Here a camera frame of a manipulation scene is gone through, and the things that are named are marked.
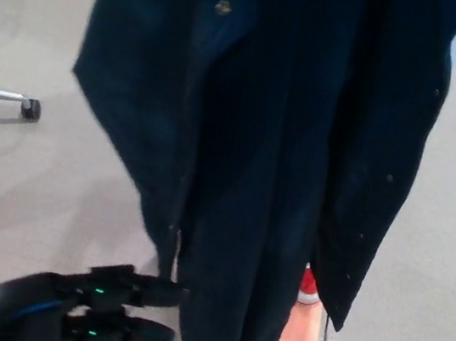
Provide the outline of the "robot's black left hand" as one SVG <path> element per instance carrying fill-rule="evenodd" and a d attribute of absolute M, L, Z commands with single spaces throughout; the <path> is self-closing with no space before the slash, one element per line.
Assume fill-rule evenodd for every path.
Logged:
<path fill-rule="evenodd" d="M 172 308 L 185 295 L 132 265 L 31 274 L 0 284 L 0 341 L 173 341 L 173 329 L 126 308 Z"/>

